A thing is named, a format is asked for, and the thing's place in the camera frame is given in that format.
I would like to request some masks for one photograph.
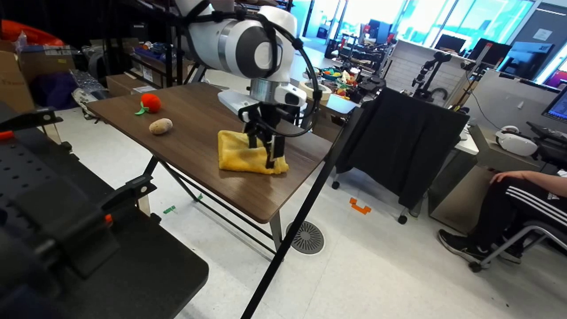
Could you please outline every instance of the cable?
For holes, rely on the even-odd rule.
[[[479,99],[477,99],[477,94],[473,92],[471,97],[475,99],[477,106],[479,106],[479,112],[482,113],[482,117],[498,131],[500,128],[484,113]]]

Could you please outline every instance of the black pants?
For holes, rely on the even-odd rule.
[[[546,190],[518,179],[493,184],[484,197],[479,223],[468,237],[470,243],[489,250],[493,243],[518,234],[530,220],[560,225],[557,218],[567,220],[567,200],[549,200],[548,195]]]

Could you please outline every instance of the person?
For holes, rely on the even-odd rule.
[[[567,179],[532,170],[502,172],[491,179],[475,230],[463,237],[447,230],[438,232],[441,245],[480,262],[495,245],[505,243],[530,220],[567,225]],[[519,264],[525,241],[518,241],[500,257]]]

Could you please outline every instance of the yellow cloth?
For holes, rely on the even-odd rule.
[[[275,168],[266,168],[268,152],[264,144],[257,140],[255,149],[248,147],[248,135],[238,131],[218,131],[218,167],[222,170],[255,172],[278,175],[289,170],[285,156],[275,159]]]

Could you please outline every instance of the gray floor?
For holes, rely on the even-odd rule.
[[[112,186],[144,170],[149,152],[119,131],[85,122],[80,110],[60,115],[60,136]],[[284,207],[284,225],[294,218],[312,181]],[[153,211],[163,214],[176,206],[174,213],[163,214],[163,227],[211,266],[207,285],[177,317],[239,317],[269,260],[195,206],[163,168],[154,182]],[[353,211],[351,197],[372,213]],[[521,268],[495,262],[475,275],[436,241],[436,221],[422,216],[402,227],[394,218],[399,211],[395,197],[360,172],[346,175],[342,190],[326,186],[310,214],[324,232],[323,252],[301,255],[293,250],[257,317],[565,317],[564,255],[539,246]]]

